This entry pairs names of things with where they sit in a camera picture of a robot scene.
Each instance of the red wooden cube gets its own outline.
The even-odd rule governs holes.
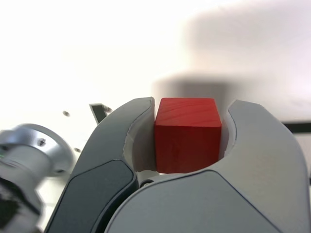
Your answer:
[[[154,130],[158,172],[187,173],[218,161],[221,122],[214,99],[163,98]]]

